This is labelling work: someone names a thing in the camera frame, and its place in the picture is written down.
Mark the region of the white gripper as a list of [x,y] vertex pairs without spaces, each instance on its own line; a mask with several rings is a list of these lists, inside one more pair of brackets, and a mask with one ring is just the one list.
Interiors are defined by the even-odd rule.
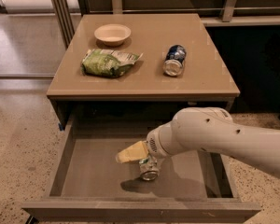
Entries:
[[138,141],[123,149],[116,155],[117,163],[139,161],[148,156],[148,152],[156,158],[174,156],[181,152],[181,146],[173,135],[170,123],[166,123],[150,131],[147,135],[147,143]]

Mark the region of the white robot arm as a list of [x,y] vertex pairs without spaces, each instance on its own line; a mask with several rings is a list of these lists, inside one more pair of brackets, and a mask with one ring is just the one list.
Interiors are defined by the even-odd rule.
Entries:
[[118,163],[163,159],[192,150],[223,154],[280,179],[280,130],[245,126],[222,108],[188,107],[119,152]]

